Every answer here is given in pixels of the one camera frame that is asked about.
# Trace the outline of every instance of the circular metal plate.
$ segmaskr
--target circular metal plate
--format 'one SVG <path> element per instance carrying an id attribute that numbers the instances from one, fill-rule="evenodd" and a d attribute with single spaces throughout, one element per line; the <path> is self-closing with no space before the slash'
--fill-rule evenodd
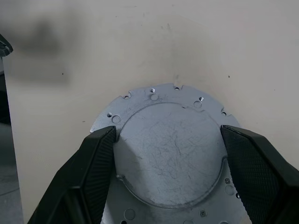
<path id="1" fill-rule="evenodd" d="M 115 125 L 118 178 L 141 201 L 174 209 L 199 203 L 216 185 L 226 157 L 223 124 L 239 126 L 209 95 L 163 84 L 115 99 L 91 132 Z"/>

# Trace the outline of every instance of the metal plate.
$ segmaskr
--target metal plate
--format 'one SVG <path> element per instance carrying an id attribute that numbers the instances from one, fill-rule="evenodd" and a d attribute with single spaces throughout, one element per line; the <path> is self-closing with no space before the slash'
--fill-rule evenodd
<path id="1" fill-rule="evenodd" d="M 118 97 L 98 116 L 91 132 L 116 126 L 117 178 L 147 210 L 155 208 L 162 216 L 163 209 L 190 212 L 216 194 L 214 188 L 226 158 L 220 133 L 223 124 L 239 126 L 209 95 L 189 86 L 163 84 Z M 110 189 L 119 181 L 113 181 Z M 152 213 L 153 219 L 145 223 L 153 223 L 158 213 Z M 234 213 L 231 210 L 229 215 L 239 215 Z"/>

